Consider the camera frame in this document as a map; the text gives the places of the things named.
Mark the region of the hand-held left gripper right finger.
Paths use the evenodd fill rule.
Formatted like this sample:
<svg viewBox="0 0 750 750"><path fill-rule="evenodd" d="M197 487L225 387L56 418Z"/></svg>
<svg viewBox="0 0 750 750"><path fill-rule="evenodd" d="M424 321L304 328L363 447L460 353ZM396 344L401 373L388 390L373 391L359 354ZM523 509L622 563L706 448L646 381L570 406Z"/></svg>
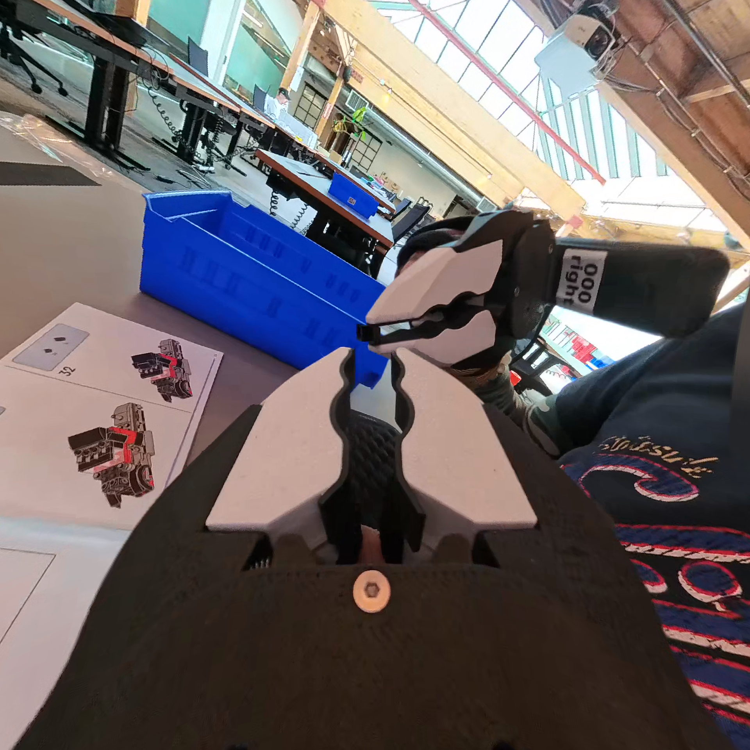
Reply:
<svg viewBox="0 0 750 750"><path fill-rule="evenodd" d="M531 530L537 515L475 394L404 348L391 357L396 417L398 531L410 550L447 536Z"/></svg>

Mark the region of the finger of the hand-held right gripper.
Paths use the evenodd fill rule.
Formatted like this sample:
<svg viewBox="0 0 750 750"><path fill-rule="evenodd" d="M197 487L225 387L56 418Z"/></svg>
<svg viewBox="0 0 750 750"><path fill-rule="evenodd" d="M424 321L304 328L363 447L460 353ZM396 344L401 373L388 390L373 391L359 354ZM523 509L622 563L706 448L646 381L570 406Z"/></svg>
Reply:
<svg viewBox="0 0 750 750"><path fill-rule="evenodd" d="M381 324L367 325L367 345L379 355L406 350L441 368L451 368L492 349L497 327L488 310L467 309L452 318L416 321L410 329L383 333Z"/></svg>
<svg viewBox="0 0 750 750"><path fill-rule="evenodd" d="M369 325L411 322L462 295L490 290L502 265L504 242L497 239L457 252L447 246L427 251L387 286L365 320Z"/></svg>

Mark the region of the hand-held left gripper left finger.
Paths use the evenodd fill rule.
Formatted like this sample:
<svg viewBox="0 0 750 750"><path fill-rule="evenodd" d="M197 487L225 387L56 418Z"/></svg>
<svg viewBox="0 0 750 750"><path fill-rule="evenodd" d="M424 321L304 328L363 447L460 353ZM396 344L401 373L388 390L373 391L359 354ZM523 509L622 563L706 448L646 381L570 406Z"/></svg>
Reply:
<svg viewBox="0 0 750 750"><path fill-rule="evenodd" d="M271 542L301 536L329 542L320 501L344 470L344 436L334 424L349 403L355 353L340 347L276 388L233 464L205 526L212 532L261 532Z"/></svg>

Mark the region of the blue plastic bin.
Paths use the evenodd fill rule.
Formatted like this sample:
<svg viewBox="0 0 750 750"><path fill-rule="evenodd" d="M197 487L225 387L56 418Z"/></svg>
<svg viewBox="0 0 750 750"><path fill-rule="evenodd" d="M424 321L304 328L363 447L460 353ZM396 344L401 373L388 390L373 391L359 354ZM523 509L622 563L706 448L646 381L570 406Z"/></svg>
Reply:
<svg viewBox="0 0 750 750"><path fill-rule="evenodd" d="M142 293L299 370L351 348L377 385L386 358L357 332L384 286L230 192L143 197Z"/></svg>

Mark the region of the instruction booklet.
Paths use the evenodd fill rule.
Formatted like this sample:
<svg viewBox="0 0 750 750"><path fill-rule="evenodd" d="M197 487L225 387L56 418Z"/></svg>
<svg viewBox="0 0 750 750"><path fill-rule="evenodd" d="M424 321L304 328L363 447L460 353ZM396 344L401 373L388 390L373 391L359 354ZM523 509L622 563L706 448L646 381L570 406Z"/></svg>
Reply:
<svg viewBox="0 0 750 750"><path fill-rule="evenodd" d="M80 303L2 358L2 748L37 715L127 537L185 466L222 358Z"/></svg>

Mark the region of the person's right forearm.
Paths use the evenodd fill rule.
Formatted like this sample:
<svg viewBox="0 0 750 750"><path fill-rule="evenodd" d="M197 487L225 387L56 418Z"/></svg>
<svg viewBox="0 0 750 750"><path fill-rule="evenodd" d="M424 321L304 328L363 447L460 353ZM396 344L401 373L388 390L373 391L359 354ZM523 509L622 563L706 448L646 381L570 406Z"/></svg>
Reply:
<svg viewBox="0 0 750 750"><path fill-rule="evenodd" d="M449 368L448 372L490 405L520 427L534 444L553 459L559 459L569 445L569 439L559 420L557 396L528 400L518 394L511 384L511 353L485 367Z"/></svg>

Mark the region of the grey desk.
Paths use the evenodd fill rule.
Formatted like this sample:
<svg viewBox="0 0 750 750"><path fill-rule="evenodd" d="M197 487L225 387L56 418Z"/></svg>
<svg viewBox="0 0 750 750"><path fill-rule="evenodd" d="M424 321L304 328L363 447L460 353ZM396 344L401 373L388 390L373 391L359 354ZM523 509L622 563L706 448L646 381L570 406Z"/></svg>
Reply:
<svg viewBox="0 0 750 750"><path fill-rule="evenodd" d="M290 365L141 292L145 200L119 175L99 187L2 187L2 358L80 303L222 352L209 398L233 420Z"/></svg>

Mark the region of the person's right hand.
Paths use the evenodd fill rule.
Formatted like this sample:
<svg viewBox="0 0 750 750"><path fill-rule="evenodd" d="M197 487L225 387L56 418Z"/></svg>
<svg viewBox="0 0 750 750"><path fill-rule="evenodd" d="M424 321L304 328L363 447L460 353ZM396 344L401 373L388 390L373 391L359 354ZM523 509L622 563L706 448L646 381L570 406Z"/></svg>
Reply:
<svg viewBox="0 0 750 750"><path fill-rule="evenodd" d="M429 223L416 230L399 251L395 276L399 276L426 252L460 239L471 221L472 218L469 216L449 218Z"/></svg>

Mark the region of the small blue storage bin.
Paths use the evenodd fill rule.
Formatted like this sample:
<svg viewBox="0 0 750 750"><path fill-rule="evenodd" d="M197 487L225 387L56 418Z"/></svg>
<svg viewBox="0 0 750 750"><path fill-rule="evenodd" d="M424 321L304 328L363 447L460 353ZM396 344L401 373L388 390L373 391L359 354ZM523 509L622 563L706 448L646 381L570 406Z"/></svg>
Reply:
<svg viewBox="0 0 750 750"><path fill-rule="evenodd" d="M380 203L373 194L360 183L353 182L340 173L333 174L328 194L364 220L372 218L380 208Z"/></svg>

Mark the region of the person's patterned navy sweater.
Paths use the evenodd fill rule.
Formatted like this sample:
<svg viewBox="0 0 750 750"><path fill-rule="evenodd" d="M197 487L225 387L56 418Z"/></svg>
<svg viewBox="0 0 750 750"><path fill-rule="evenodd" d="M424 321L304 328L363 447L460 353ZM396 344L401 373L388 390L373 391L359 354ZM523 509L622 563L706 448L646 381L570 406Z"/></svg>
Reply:
<svg viewBox="0 0 750 750"><path fill-rule="evenodd" d="M749 748L749 459L730 440L744 305L564 387L561 468L614 521L678 664Z"/></svg>

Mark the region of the wooden table with black legs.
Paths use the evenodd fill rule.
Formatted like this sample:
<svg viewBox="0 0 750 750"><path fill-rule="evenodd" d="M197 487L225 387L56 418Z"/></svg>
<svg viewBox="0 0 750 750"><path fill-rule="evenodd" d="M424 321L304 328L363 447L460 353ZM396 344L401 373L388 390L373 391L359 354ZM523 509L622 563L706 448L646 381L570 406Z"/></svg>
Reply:
<svg viewBox="0 0 750 750"><path fill-rule="evenodd" d="M267 185L272 194L285 200L300 200L315 211L312 221L302 230L304 236L377 279L382 261L395 243L382 201L378 200L378 212L369 220L364 220L330 197L328 190L332 178L324 176L312 166L264 150L258 150L257 157L270 169Z"/></svg>

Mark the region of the green potted plant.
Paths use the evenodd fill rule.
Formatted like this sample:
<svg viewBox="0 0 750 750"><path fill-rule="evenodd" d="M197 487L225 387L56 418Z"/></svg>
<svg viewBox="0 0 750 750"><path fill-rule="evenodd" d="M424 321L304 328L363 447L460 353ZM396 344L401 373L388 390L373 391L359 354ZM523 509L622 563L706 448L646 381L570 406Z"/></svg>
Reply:
<svg viewBox="0 0 750 750"><path fill-rule="evenodd" d="M346 134L357 140L366 138L364 126L362 125L364 116L368 112L368 105L355 109L353 112L337 119L333 124L335 134Z"/></svg>

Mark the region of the white ceiling projector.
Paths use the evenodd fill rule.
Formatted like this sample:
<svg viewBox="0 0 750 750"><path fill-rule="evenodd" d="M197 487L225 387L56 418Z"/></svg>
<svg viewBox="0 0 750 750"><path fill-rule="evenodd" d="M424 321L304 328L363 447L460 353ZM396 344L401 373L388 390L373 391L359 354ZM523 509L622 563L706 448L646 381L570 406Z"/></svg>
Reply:
<svg viewBox="0 0 750 750"><path fill-rule="evenodd" d="M568 100L598 85L621 42L614 12L602 3L587 5L549 37L534 62L542 79Z"/></svg>

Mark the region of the clear plastic bag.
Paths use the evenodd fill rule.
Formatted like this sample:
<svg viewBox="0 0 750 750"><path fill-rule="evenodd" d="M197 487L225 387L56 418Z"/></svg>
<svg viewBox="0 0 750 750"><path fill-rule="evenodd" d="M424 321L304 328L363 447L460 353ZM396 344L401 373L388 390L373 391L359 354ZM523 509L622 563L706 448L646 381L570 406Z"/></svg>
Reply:
<svg viewBox="0 0 750 750"><path fill-rule="evenodd" d="M99 187L120 175L32 116L1 113L3 187Z"/></svg>

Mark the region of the long wooden workbench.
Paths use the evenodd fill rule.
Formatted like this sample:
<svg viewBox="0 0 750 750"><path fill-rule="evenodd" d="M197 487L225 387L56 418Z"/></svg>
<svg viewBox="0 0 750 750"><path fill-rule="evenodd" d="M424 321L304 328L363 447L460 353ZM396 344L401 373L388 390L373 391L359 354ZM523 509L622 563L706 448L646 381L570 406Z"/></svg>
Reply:
<svg viewBox="0 0 750 750"><path fill-rule="evenodd" d="M42 88L25 66L26 61L58 84L61 97L67 97L68 90L55 73L18 46L17 41L25 34L34 38L45 34L89 54L93 68L84 123L50 116L46 120L127 170L150 171L121 146L129 85L137 89L138 81L151 98L162 92L178 102L184 114L181 129L164 114L175 144L156 137L152 141L190 166L199 183L203 182L203 173L213 170L213 155L218 155L219 163L226 168L233 168L232 159L244 130L263 134L275 128L267 117L171 55L166 43L133 20L96 13L79 2L2 2L2 58L22 64L37 95Z"/></svg>

